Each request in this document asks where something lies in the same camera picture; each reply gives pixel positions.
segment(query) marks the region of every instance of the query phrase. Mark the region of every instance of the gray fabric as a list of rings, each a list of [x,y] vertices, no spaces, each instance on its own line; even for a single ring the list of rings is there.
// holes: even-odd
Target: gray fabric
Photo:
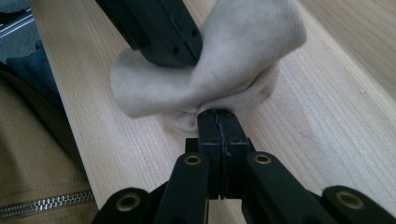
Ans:
[[[2,68],[0,66],[0,208],[90,190],[84,170],[78,169],[65,153],[73,147],[64,136],[71,134],[67,120],[33,89]],[[50,133],[48,123],[44,124],[42,118],[57,130]],[[65,144],[58,141],[60,138],[66,140]],[[96,204],[92,202],[0,218],[0,223],[91,223],[96,213]]]
[[[16,76],[44,96],[66,117],[64,105],[41,40],[35,43],[35,49],[36,51],[28,56],[8,58],[7,65]]]
[[[306,40],[294,0],[218,0],[201,27],[204,47],[194,68],[164,68],[125,50],[111,88],[132,118],[163,113],[177,130],[196,132],[195,118],[224,108],[245,119],[274,89],[276,62]]]
[[[28,0],[0,0],[0,12],[15,12],[29,7]],[[7,58],[29,55],[35,51],[35,42],[40,39],[35,22],[0,38],[0,62]]]

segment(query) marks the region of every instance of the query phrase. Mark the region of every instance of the light wood plank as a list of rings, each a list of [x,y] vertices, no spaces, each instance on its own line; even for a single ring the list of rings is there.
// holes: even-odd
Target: light wood plank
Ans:
[[[396,99],[396,2],[300,0],[327,31]]]
[[[186,1],[199,23],[214,1],[202,2]],[[185,136],[158,116],[129,119],[117,108],[109,72],[125,41],[92,0],[31,5],[98,206],[119,189],[160,186]],[[301,10],[308,41],[282,60],[273,96],[243,123],[247,136],[315,193],[347,185],[396,216],[396,103]],[[243,223],[238,206],[211,203],[209,223]]]

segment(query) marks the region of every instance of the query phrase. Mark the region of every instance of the wooden surface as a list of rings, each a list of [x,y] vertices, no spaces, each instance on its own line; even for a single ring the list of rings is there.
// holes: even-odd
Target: wooden surface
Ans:
[[[396,99],[396,2],[300,1],[349,55]]]
[[[199,23],[213,3],[186,1]],[[129,119],[117,108],[109,72],[125,41],[93,0],[31,5],[98,206],[119,189],[160,186],[185,136],[160,117]],[[307,189],[320,194],[332,185],[349,186],[396,216],[396,102],[301,10],[307,43],[282,60],[274,94],[243,123],[247,136]],[[211,203],[209,223],[244,223],[238,206]]]

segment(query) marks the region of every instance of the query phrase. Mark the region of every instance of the brass screw hole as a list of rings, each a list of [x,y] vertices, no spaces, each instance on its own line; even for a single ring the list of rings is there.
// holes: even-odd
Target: brass screw hole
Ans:
[[[364,207],[364,202],[361,200],[361,198],[344,190],[338,191],[335,194],[335,197],[337,198],[338,202],[348,208],[362,209]]]
[[[197,156],[189,156],[186,159],[184,159],[184,162],[186,162],[188,165],[197,165],[201,163],[201,158]]]
[[[269,163],[271,163],[271,158],[269,158],[268,156],[264,156],[264,155],[256,155],[254,157],[254,161],[259,164],[269,164]]]
[[[136,193],[127,193],[117,201],[117,209],[121,212],[134,210],[140,204],[140,197]]]

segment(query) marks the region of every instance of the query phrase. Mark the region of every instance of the towel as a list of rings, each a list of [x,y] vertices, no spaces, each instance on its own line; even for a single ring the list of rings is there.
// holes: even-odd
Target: towel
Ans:
[[[126,115],[162,114],[183,133],[196,133],[196,116],[207,109],[227,109],[243,122],[273,91],[277,62],[306,40],[294,0],[218,0],[200,32],[195,67],[160,67],[131,49],[120,54],[110,81]]]

